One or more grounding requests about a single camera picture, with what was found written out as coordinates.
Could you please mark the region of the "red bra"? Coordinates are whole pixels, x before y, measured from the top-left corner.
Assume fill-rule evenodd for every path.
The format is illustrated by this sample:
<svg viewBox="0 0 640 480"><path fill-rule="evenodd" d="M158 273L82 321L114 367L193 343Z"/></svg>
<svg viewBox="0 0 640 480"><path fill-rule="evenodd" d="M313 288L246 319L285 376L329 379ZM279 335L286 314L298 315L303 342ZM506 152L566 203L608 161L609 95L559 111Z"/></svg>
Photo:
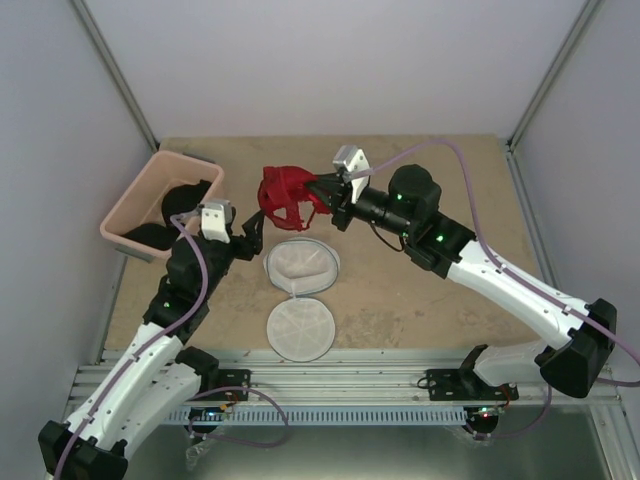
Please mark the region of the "red bra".
<svg viewBox="0 0 640 480"><path fill-rule="evenodd" d="M308 230L316 214L329 215L330 208L314 193L309 184L319 176L297 166L266 166L263 168L257 200L261 211L281 230ZM310 203L312 213L304 220L300 205Z"/></svg>

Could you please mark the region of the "white mesh laundry bag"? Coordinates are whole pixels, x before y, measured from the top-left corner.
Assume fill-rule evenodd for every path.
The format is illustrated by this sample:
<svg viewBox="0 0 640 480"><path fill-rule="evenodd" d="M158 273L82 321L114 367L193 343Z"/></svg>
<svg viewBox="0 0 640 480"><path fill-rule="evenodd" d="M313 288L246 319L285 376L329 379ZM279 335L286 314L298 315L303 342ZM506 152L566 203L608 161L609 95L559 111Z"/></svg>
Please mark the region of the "white mesh laundry bag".
<svg viewBox="0 0 640 480"><path fill-rule="evenodd" d="M288 295L270 312L266 334L271 348L296 363L315 361L332 347L336 323L317 295L337 281L341 261L326 243L295 237L276 244L264 257L269 282Z"/></svg>

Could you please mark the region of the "pink plastic bin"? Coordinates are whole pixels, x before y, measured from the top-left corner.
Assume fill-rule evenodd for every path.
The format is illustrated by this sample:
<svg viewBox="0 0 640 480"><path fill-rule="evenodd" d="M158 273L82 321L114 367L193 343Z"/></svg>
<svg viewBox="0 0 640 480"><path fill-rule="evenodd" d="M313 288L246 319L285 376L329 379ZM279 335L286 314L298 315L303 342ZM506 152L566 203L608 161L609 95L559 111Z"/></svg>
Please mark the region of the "pink plastic bin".
<svg viewBox="0 0 640 480"><path fill-rule="evenodd" d="M166 259L178 234L169 217L222 197L224 177L215 163L161 150L107 214L100 233L132 256Z"/></svg>

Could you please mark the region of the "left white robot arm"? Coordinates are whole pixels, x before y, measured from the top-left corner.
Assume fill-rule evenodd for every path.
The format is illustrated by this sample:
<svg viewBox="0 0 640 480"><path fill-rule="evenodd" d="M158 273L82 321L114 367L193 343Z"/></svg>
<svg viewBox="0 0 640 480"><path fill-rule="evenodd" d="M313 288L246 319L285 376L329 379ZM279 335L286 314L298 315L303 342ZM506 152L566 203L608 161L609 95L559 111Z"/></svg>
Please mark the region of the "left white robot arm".
<svg viewBox="0 0 640 480"><path fill-rule="evenodd" d="M188 346L209 312L208 301L236 260L263 247L264 215L232 232L232 219L189 234L180 231L158 290L134 339L97 389L65 421L49 421L38 435L52 479L121 479L130 457L176 407L241 385L225 382L214 356Z"/></svg>

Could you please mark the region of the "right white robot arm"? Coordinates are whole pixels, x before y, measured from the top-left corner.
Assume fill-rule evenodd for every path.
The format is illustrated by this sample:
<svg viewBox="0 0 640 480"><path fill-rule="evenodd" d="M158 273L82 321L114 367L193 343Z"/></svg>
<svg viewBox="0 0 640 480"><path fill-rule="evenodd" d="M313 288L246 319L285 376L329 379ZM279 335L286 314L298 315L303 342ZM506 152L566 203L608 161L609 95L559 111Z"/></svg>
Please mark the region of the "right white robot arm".
<svg viewBox="0 0 640 480"><path fill-rule="evenodd" d="M415 265L476 291L539 336L512 347L475 347L458 376L464 395L481 399L494 387L527 379L542 379L573 398L589 394L614 349L617 310L611 303L560 292L482 245L479 231L440 212L441 188L416 164L397 169L386 191L338 174L306 186L339 230L358 219L397 235Z"/></svg>

